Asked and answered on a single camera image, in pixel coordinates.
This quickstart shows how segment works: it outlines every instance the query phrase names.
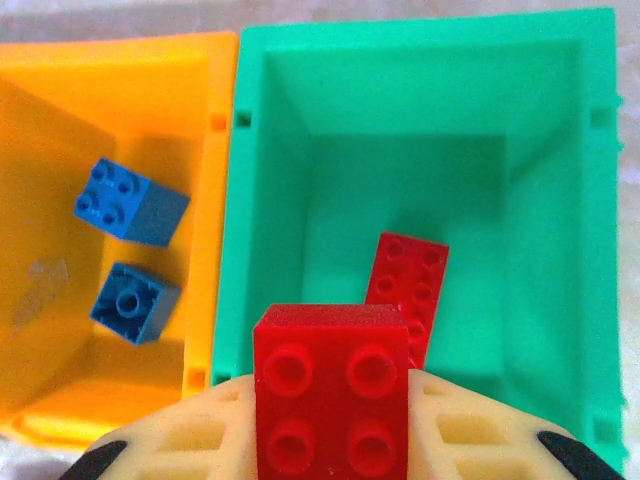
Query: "orange bin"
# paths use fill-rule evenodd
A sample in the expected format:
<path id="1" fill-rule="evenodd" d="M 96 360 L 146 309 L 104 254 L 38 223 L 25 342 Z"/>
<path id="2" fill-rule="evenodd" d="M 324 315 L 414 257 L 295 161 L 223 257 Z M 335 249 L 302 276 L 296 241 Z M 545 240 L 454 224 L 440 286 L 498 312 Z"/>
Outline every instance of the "orange bin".
<path id="1" fill-rule="evenodd" d="M 233 33 L 0 45 L 0 432 L 84 448 L 210 382 Z M 108 157 L 191 197 L 167 249 L 73 216 Z M 114 261 L 182 287 L 157 342 L 89 319 Z"/>

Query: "blue lego brick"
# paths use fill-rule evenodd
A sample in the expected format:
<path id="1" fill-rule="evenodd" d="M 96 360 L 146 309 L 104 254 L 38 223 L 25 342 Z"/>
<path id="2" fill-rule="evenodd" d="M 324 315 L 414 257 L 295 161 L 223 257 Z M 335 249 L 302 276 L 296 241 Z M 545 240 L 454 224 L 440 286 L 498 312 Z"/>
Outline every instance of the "blue lego brick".
<path id="1" fill-rule="evenodd" d="M 73 213 L 122 240 L 166 247 L 188 204 L 186 195 L 101 158 Z"/>
<path id="2" fill-rule="evenodd" d="M 147 269 L 114 263 L 90 317 L 133 343 L 157 340 L 180 296 L 180 288 Z"/>

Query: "red lego brick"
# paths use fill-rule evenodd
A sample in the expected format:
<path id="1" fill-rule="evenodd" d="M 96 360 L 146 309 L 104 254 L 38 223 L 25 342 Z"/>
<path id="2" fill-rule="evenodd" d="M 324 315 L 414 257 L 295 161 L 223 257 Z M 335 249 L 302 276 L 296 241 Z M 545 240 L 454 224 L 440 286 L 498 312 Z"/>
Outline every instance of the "red lego brick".
<path id="1" fill-rule="evenodd" d="M 407 477 L 408 331 L 392 305 L 273 305 L 254 329 L 261 480 Z"/>
<path id="2" fill-rule="evenodd" d="M 383 233 L 365 303 L 395 305 L 409 329 L 409 366 L 424 368 L 449 247 Z"/>

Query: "plastic bin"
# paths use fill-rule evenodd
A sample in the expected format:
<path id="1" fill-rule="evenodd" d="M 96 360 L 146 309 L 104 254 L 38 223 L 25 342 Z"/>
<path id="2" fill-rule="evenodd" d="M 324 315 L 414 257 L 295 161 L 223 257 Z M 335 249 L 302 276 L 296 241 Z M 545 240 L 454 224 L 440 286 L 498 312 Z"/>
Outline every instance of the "plastic bin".
<path id="1" fill-rule="evenodd" d="M 209 385 L 237 37 L 0 46 L 0 424 L 43 446 L 101 434 Z M 106 156 L 191 197 L 168 248 L 73 216 Z M 89 319 L 115 261 L 182 294 L 135 347 Z"/>
<path id="2" fill-rule="evenodd" d="M 214 383 L 272 303 L 364 300 L 383 231 L 450 245 L 427 370 L 620 469 L 610 9 L 250 28 Z"/>

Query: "green bin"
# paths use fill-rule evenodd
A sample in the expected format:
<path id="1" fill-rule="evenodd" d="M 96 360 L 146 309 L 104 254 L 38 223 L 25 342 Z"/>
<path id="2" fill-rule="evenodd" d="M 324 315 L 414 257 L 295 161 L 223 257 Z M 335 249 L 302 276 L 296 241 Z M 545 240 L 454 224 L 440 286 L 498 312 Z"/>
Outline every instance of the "green bin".
<path id="1" fill-rule="evenodd" d="M 610 9 L 242 36 L 213 382 L 272 303 L 360 303 L 378 237 L 451 247 L 427 370 L 621 470 Z"/>

